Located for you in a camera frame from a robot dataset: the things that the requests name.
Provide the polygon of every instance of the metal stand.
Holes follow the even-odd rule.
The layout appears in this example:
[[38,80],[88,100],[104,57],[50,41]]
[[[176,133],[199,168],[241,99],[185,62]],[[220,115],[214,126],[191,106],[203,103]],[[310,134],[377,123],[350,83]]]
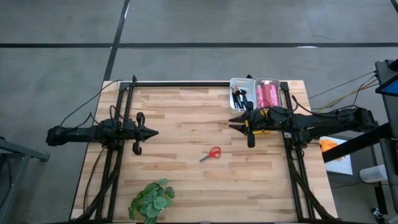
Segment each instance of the metal stand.
[[6,196],[3,199],[4,202],[0,207],[0,224],[7,224],[9,223],[9,215],[14,205],[16,194],[24,178],[24,174],[30,158],[39,159],[41,162],[47,162],[49,160],[50,154],[44,154],[32,149],[18,146],[16,144],[6,141],[4,138],[0,138],[0,149],[5,150],[5,152],[0,154],[0,157],[2,157],[2,159],[0,160],[1,167],[3,167],[5,162],[9,163],[9,161],[7,161],[8,159],[13,158],[21,160],[21,163],[19,164],[19,169],[18,171],[16,171],[16,175],[12,178],[9,190],[7,191]]

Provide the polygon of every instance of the orange object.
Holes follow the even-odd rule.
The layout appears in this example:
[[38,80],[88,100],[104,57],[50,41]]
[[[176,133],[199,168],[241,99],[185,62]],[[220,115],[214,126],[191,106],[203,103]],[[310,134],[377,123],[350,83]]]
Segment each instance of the orange object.
[[330,150],[336,146],[338,146],[338,144],[330,139],[323,139],[321,141],[319,141],[319,143],[321,144],[321,150],[322,152],[326,152],[327,150]]

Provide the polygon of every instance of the white container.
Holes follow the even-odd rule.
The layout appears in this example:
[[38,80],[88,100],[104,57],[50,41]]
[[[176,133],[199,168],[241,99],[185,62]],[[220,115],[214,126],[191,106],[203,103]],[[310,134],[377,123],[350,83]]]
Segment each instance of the white container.
[[388,180],[386,167],[383,165],[362,169],[359,176],[366,183]]
[[256,81],[251,78],[232,78],[229,81],[229,111],[231,114],[243,114],[245,109],[236,109],[234,100],[232,99],[232,86],[237,86],[239,89],[246,91],[246,98],[253,102],[253,108],[257,108],[256,99]]
[[276,94],[278,97],[278,106],[280,106],[280,90],[279,90],[279,86],[280,86],[280,81],[276,80],[276,79],[271,79],[271,78],[258,78],[256,79],[256,83],[255,86],[260,85],[261,88],[263,85],[265,84],[273,84],[276,86]]

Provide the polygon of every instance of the table frame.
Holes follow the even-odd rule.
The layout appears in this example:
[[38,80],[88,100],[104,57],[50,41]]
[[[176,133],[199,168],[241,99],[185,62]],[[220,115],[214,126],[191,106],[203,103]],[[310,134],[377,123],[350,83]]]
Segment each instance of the table frame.
[[[212,81],[212,82],[201,82],[201,81],[194,81],[194,82],[139,82],[137,78],[133,76],[132,82],[121,82],[119,84],[119,92],[118,92],[118,99],[116,102],[116,109],[119,111],[121,109],[121,103],[123,100],[123,95],[127,92],[127,101],[126,101],[126,108],[124,111],[124,120],[123,126],[126,124],[126,119],[129,117],[130,107],[132,103],[132,94],[135,87],[154,87],[154,86],[161,86],[161,87],[168,87],[168,86],[225,86],[229,87],[228,81]],[[289,93],[289,86],[287,82],[281,82],[280,90],[284,92],[286,106],[288,110],[293,110],[292,101],[290,99]],[[120,119],[119,115],[115,113],[115,119]],[[294,117],[291,117],[289,122],[295,122]],[[295,150],[297,154],[297,161],[298,161],[298,172],[297,168],[295,167],[294,160],[292,157],[292,151],[294,149],[294,137],[290,133],[282,132],[285,151],[286,151],[286,159],[289,167],[289,174],[290,174],[290,181],[292,185],[292,193],[293,193],[293,200],[295,205],[295,211],[297,216],[298,223],[339,223],[339,224],[355,224],[356,222],[344,222],[341,220],[337,220],[331,215],[327,213],[327,211],[322,207],[320,202],[316,199],[314,194],[312,194],[311,190],[308,186],[308,179],[307,173],[305,170],[305,164],[302,157],[300,150]],[[119,182],[119,174],[121,170],[121,161],[123,158],[123,150],[124,150],[124,141],[115,141],[113,149],[108,149],[105,159],[104,171],[103,171],[103,178],[101,181],[101,188],[91,202],[91,204],[87,207],[86,211],[77,219],[69,220],[67,223],[112,223],[113,220],[113,213],[114,213],[114,206],[117,197],[118,191],[118,182]],[[111,168],[111,161],[113,157],[113,152],[117,151],[116,154],[116,162],[113,167],[112,172],[110,172]],[[308,210],[308,218],[303,216],[302,204],[300,201],[299,195],[299,185],[304,192],[306,206]],[[103,205],[104,205],[104,196],[107,191],[111,188],[111,195],[109,200],[109,208],[106,215],[106,218],[103,218]],[[315,210],[318,212],[319,216],[322,219],[317,219],[315,217]]]

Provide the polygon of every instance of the white bucket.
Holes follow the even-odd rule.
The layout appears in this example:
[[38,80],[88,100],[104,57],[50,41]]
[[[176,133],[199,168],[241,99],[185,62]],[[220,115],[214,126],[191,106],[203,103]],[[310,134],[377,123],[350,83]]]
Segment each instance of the white bucket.
[[388,180],[386,167],[383,165],[362,169],[359,176],[366,183]]

